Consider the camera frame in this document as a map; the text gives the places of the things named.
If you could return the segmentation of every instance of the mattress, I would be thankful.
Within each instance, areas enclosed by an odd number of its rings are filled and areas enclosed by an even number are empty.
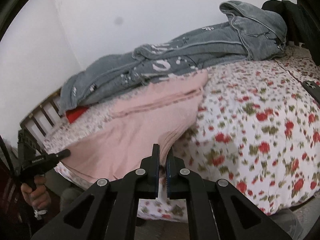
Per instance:
[[[309,51],[287,47],[282,58],[218,65],[208,73],[196,123],[174,143],[174,155],[202,178],[227,179],[267,215],[308,200],[320,188],[319,107],[301,85],[320,84]],[[62,119],[46,136],[46,151],[103,129],[110,104],[91,107],[72,124]],[[83,189],[91,185],[62,163],[55,170]],[[158,198],[140,200],[138,217],[187,222],[185,200],[167,199],[164,174],[159,182]]]

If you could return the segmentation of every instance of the floor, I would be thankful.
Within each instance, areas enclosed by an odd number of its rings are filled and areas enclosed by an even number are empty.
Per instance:
[[[302,240],[320,215],[320,194],[294,213],[304,228],[299,238]],[[142,227],[136,227],[135,240],[189,240],[188,224],[150,220]]]

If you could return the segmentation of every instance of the pink fabric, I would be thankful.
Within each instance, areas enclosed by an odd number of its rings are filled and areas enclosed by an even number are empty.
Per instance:
[[[150,84],[129,100],[118,100],[111,109],[113,120],[105,128],[70,145],[71,156],[63,164],[81,178],[120,179],[140,167],[160,145],[164,164],[172,144],[196,122],[203,99],[206,71]]]

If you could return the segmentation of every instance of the human hand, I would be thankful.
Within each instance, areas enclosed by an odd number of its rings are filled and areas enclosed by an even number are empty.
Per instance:
[[[21,192],[24,200],[28,203],[28,205],[33,206],[38,210],[45,209],[51,204],[51,198],[44,185],[45,183],[45,177],[36,175],[35,184],[37,189],[35,191],[32,191],[32,188],[26,183],[21,185]]]

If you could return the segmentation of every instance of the gray hoodie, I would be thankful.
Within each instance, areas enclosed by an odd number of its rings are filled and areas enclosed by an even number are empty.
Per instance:
[[[98,59],[63,85],[60,113],[109,100],[170,74],[283,54],[287,26],[279,14],[240,1],[224,2],[220,11],[227,22],[193,30],[164,44],[145,44],[133,52]]]

